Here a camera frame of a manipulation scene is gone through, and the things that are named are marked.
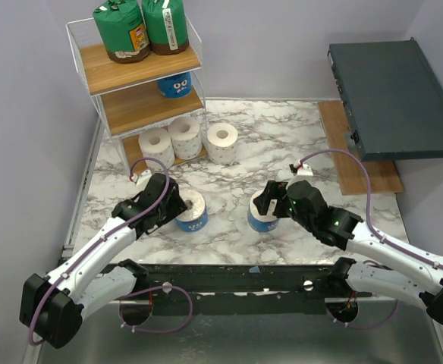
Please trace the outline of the green roll orange label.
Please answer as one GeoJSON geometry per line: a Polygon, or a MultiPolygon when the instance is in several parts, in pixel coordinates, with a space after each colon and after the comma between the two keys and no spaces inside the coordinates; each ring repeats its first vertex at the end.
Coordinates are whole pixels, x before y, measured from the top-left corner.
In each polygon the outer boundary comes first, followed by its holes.
{"type": "Polygon", "coordinates": [[[107,56],[119,64],[142,61],[150,52],[149,38],[138,1],[105,1],[93,19],[107,56]]]}

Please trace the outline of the white patterned roll blue dots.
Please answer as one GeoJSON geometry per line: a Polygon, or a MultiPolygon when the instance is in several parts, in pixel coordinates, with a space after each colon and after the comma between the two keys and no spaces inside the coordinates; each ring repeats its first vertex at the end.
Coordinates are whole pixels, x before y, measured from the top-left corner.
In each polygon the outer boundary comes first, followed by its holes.
{"type": "Polygon", "coordinates": [[[145,130],[139,135],[138,143],[143,157],[155,158],[167,169],[174,164],[174,150],[166,129],[154,127],[145,130]]]}

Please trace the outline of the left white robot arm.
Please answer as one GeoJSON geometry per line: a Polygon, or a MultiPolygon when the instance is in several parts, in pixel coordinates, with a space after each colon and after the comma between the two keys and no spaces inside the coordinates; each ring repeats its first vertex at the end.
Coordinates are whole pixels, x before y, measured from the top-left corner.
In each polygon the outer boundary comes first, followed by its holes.
{"type": "Polygon", "coordinates": [[[121,251],[187,210],[178,183],[153,174],[135,197],[119,202],[101,230],[69,260],[45,276],[24,283],[19,320],[31,337],[54,348],[65,346],[83,321],[112,300],[141,298],[148,272],[130,259],[106,267],[121,251]]]}

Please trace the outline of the green roll white label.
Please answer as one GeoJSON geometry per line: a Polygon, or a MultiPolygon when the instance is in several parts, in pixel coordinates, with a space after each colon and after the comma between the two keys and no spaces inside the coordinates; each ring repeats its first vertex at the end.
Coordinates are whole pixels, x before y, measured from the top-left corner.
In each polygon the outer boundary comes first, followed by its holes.
{"type": "Polygon", "coordinates": [[[141,6],[155,54],[175,55],[189,46],[184,3],[181,0],[144,0],[141,6]]]}

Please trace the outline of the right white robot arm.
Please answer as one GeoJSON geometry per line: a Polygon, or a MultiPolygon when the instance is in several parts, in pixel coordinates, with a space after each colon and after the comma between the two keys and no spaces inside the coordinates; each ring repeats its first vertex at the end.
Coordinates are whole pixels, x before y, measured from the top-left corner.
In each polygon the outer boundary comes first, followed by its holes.
{"type": "Polygon", "coordinates": [[[384,265],[370,268],[346,261],[343,271],[328,277],[337,297],[351,291],[376,293],[417,306],[443,325],[443,256],[426,252],[368,225],[359,215],[330,206],[306,180],[269,181],[253,203],[260,215],[289,218],[319,242],[384,265]]]}

